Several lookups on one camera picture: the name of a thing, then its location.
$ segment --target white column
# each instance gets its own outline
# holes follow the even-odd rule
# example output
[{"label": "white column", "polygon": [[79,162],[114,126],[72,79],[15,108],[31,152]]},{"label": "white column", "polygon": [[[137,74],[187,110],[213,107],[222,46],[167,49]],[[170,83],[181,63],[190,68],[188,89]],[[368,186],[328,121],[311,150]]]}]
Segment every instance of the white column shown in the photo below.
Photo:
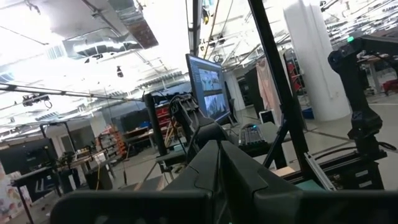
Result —
[{"label": "white column", "polygon": [[235,99],[234,107],[236,111],[240,111],[246,108],[244,105],[241,89],[239,88],[238,81],[234,72],[228,72],[224,74],[224,79],[228,85],[229,93],[231,98]]},{"label": "white column", "polygon": [[331,121],[348,115],[340,77],[327,61],[332,48],[319,1],[284,0],[283,7],[315,119]]},{"label": "white column", "polygon": [[95,137],[98,137],[105,130],[107,124],[102,112],[95,113],[94,116],[90,118],[90,126]]}]

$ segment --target monitor screen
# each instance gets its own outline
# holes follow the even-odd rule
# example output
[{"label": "monitor screen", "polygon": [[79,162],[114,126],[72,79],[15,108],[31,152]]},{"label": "monitor screen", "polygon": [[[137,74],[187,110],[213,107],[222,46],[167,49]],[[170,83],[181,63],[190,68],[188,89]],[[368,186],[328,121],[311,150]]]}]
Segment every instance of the monitor screen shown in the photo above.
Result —
[{"label": "monitor screen", "polygon": [[221,65],[187,54],[192,92],[203,115],[216,121],[229,115]]}]

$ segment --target keyboard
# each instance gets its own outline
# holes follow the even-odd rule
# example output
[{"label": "keyboard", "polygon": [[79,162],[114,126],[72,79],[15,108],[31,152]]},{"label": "keyboard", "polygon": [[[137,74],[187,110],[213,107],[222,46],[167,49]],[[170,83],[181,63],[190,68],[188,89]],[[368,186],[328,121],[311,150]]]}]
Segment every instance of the keyboard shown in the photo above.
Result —
[{"label": "keyboard", "polygon": [[243,128],[239,135],[239,148],[250,150],[267,146],[268,143],[257,126]]}]

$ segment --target floor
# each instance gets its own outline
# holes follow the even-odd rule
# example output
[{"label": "floor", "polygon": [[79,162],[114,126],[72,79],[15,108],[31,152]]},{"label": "floor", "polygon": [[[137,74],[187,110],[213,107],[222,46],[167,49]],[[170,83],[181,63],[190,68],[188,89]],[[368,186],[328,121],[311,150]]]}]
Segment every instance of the floor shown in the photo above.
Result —
[{"label": "floor", "polygon": [[[383,127],[377,135],[377,140],[398,146],[398,138],[396,137],[396,130],[398,127],[398,119],[396,119],[396,115],[398,114],[398,94],[390,95],[388,97],[384,95],[376,95],[370,97],[368,100],[370,107],[384,120]],[[245,110],[238,111],[237,118],[241,124],[259,123],[253,107],[248,107]],[[308,131],[305,133],[305,138],[310,152],[312,154],[316,154],[339,147],[353,146],[353,143],[347,137],[347,132],[351,128],[350,119],[350,116],[347,116],[332,122],[319,123],[316,121],[307,121]],[[292,143],[285,142],[283,143],[283,147],[290,166],[297,170],[299,167]],[[323,160],[329,160],[330,158],[340,156],[343,153],[348,152],[334,154],[323,158]],[[155,164],[156,155],[157,153],[154,149],[147,149],[141,152],[138,156],[134,156],[127,162],[114,167],[114,172],[117,177],[114,181],[114,189],[117,190],[125,186],[123,179],[124,169],[126,170],[128,185],[162,175],[159,166]],[[265,156],[261,156],[255,158],[255,160],[262,162],[264,158]],[[395,172],[398,170],[398,154],[388,152],[388,157],[381,159],[378,162],[384,187],[387,190],[398,189],[398,178],[395,176]],[[50,208],[56,199],[57,197],[55,194],[52,194],[40,201],[37,205],[34,205],[32,207],[32,216],[34,217],[34,220],[43,220],[43,218],[45,218],[45,214],[50,211]],[[26,215],[21,214],[8,223],[27,223]]]}]

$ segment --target hanging clothing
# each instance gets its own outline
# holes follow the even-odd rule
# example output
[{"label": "hanging clothing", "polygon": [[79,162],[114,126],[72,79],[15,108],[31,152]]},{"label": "hanging clothing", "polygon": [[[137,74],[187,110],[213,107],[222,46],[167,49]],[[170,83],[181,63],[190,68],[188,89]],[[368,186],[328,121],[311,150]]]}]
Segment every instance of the hanging clothing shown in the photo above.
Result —
[{"label": "hanging clothing", "polygon": [[280,101],[268,61],[265,58],[261,59],[256,64],[256,69],[260,95],[264,108],[266,110],[274,110],[275,125],[279,127],[282,119],[282,111],[280,110]]}]

